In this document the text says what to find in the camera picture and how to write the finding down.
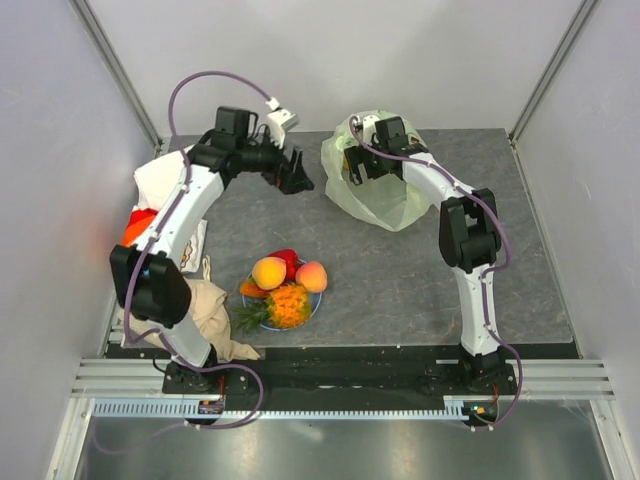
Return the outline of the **pale green plastic bag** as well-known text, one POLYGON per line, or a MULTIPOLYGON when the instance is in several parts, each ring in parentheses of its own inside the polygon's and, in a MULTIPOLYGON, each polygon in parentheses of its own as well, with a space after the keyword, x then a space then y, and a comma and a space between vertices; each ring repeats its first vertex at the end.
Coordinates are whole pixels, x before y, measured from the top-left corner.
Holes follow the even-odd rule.
POLYGON ((398 232, 420 219, 432 206, 426 194, 417 187, 386 175, 368 180, 361 168, 364 183, 354 185, 342 168, 344 150, 361 146, 352 135, 350 120, 339 124, 333 135, 321 146, 321 164, 327 175, 325 194, 352 217, 398 232))

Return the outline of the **red fake apple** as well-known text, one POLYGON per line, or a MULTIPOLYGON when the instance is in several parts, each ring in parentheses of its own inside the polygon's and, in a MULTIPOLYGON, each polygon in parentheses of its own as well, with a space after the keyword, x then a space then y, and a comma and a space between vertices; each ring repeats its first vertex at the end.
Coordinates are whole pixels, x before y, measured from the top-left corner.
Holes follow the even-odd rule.
POLYGON ((299 259, 298 254, 293 249, 282 249, 270 254, 270 257, 275 257, 283 260, 286 264, 285 282, 293 282, 296 278, 298 269, 302 266, 303 262, 299 259))

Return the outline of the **yellow fake pear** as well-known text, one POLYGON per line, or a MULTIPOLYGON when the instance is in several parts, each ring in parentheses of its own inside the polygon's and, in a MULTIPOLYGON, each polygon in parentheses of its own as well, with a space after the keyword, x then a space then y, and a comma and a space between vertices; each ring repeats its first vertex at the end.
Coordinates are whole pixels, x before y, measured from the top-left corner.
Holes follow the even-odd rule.
POLYGON ((310 261, 298 268, 295 281, 310 293, 322 293, 328 286, 328 275, 321 263, 310 261))

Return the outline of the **orange yellow fake peach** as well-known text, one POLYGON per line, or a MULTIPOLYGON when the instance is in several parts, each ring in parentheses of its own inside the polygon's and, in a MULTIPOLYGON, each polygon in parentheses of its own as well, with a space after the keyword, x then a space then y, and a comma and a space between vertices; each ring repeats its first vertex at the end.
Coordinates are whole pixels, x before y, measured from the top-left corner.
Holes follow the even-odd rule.
POLYGON ((278 257, 265 257, 257 261, 251 273, 256 285, 262 290, 273 290, 286 279, 287 264, 278 257))

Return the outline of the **red yellow fake mango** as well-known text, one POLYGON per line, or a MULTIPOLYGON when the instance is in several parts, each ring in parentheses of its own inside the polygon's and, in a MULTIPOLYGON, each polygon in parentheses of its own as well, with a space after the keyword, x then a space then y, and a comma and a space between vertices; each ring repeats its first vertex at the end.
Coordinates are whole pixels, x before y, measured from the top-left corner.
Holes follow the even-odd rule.
POLYGON ((240 285, 239 292, 249 298, 264 298, 268 295, 268 291, 260 288, 252 278, 240 285))

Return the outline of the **fake pineapple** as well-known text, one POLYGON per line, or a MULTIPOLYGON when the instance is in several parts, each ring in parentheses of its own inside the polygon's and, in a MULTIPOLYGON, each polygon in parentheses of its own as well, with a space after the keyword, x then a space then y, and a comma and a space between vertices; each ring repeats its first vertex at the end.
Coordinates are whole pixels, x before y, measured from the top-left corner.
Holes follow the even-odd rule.
POLYGON ((312 316, 307 289, 295 283, 285 284, 260 298, 249 298, 245 305, 232 308, 233 325, 245 332, 261 326, 288 330, 304 324, 312 316))

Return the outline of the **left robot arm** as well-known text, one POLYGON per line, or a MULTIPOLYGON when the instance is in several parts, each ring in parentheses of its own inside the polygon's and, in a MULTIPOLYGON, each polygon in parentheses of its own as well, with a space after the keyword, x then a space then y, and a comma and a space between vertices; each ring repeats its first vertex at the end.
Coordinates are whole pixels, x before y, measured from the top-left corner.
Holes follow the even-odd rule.
POLYGON ((219 382, 213 348, 189 313, 191 290, 179 264, 186 243, 211 205, 241 173, 258 173, 284 194, 313 189, 302 166, 301 151, 287 143, 296 114, 274 107, 260 139, 249 130, 252 112, 221 107, 215 126, 183 151, 184 166, 176 186, 150 226, 130 246, 110 254, 116 296, 126 317, 149 323, 140 334, 158 335, 173 361, 186 368, 185 382, 208 393, 219 382))

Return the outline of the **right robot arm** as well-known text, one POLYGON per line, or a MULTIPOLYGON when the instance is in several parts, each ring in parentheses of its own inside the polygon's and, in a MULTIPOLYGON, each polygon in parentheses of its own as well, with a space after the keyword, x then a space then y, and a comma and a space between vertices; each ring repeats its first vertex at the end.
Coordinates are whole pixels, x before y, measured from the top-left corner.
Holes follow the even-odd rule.
POLYGON ((462 333, 458 381, 467 392, 483 392, 502 363, 496 328, 493 276, 505 232, 495 196, 475 190, 440 165, 420 141, 410 139, 404 120, 353 115, 347 125, 356 144, 345 149, 349 180, 389 176, 416 188, 439 212, 438 245, 452 269, 460 296, 462 333))

